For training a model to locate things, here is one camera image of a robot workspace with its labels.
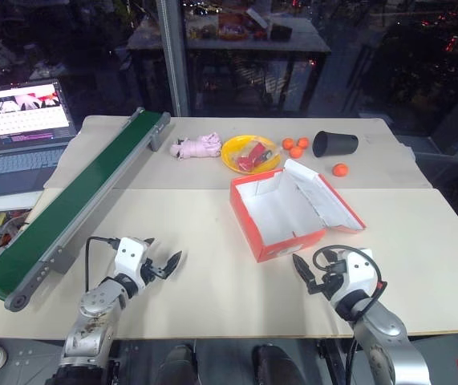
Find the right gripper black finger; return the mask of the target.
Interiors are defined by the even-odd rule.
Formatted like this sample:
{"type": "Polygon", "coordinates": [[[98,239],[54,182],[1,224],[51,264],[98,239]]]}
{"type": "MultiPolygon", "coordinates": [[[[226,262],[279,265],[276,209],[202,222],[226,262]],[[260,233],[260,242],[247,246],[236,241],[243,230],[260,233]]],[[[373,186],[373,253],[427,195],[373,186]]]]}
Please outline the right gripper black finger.
{"type": "Polygon", "coordinates": [[[318,249],[313,254],[313,264],[316,268],[330,268],[333,264],[338,261],[338,253],[335,251],[334,245],[329,245],[318,249]],[[326,262],[325,265],[321,265],[318,259],[322,257],[326,262]]]}
{"type": "Polygon", "coordinates": [[[296,253],[292,254],[294,268],[299,274],[300,278],[305,282],[306,286],[316,286],[316,280],[313,272],[306,261],[298,256],[296,253]]]}

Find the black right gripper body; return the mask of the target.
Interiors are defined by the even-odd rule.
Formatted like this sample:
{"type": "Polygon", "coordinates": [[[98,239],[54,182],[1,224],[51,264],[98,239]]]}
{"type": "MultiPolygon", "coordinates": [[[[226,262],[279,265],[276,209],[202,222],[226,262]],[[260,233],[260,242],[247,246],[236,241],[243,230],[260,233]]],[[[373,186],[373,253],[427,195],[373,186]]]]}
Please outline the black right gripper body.
{"type": "Polygon", "coordinates": [[[327,300],[331,300],[334,294],[342,287],[343,275],[347,271],[346,262],[338,261],[328,266],[322,276],[322,282],[318,284],[312,272],[309,272],[307,291],[309,294],[322,294],[327,300]]]}

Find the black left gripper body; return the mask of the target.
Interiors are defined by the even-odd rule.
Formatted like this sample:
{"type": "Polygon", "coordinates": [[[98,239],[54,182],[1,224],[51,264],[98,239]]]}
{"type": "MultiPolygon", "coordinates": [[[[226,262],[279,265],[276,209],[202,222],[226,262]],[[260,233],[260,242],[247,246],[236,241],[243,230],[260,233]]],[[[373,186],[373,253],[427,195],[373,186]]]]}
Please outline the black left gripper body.
{"type": "Polygon", "coordinates": [[[142,278],[144,284],[147,286],[156,278],[166,279],[168,277],[168,267],[156,267],[153,265],[153,261],[148,258],[140,267],[140,277],[142,278]]]}

